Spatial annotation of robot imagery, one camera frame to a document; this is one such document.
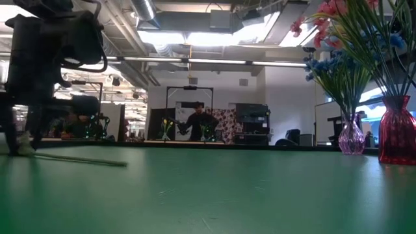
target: red vase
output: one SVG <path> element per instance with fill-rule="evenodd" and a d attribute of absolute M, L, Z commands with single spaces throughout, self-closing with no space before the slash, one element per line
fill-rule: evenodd
<path fill-rule="evenodd" d="M 416 121 L 406 110 L 409 96 L 384 97 L 386 107 L 379 131 L 381 163 L 416 165 Z"/>

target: table surface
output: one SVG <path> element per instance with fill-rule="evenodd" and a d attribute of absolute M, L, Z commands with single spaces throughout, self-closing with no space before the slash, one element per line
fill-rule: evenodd
<path fill-rule="evenodd" d="M 127 168 L 0 157 L 2 233 L 416 233 L 416 167 L 374 156 L 41 149 Z"/>

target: glass vase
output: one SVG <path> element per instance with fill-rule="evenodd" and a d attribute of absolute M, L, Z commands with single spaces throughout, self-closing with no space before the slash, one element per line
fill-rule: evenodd
<path fill-rule="evenodd" d="M 357 126 L 357 114 L 343 115 L 344 127 L 338 138 L 338 144 L 345 155 L 361 155 L 365 147 L 365 137 Z"/>
<path fill-rule="evenodd" d="M 406 110 L 409 96 L 384 97 L 386 107 L 379 128 L 381 163 L 416 165 L 416 121 Z"/>

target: green table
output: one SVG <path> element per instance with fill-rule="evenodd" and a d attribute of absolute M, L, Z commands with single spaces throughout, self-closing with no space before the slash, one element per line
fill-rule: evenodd
<path fill-rule="evenodd" d="M 416 233 L 416 167 L 331 152 L 85 146 L 0 157 L 1 233 Z"/>

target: robotic arm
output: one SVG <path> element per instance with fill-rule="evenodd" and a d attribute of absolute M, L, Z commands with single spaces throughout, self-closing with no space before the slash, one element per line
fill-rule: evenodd
<path fill-rule="evenodd" d="M 14 0 L 19 7 L 38 18 L 17 15 L 6 25 L 14 29 L 8 81 L 5 93 L 0 93 L 0 125 L 6 133 L 9 150 L 16 150 L 16 128 L 12 107 L 28 105 L 40 113 L 32 147 L 36 149 L 47 124 L 70 109 L 77 114 L 93 115 L 98 100 L 90 96 L 73 96 L 71 100 L 55 99 L 54 85 L 70 87 L 62 79 L 60 69 L 103 72 L 107 58 L 103 50 L 102 25 L 97 17 L 101 5 L 96 0 L 82 0 L 97 4 L 95 13 L 72 12 L 71 0 Z M 100 70 L 81 68 L 84 64 L 104 61 Z"/>

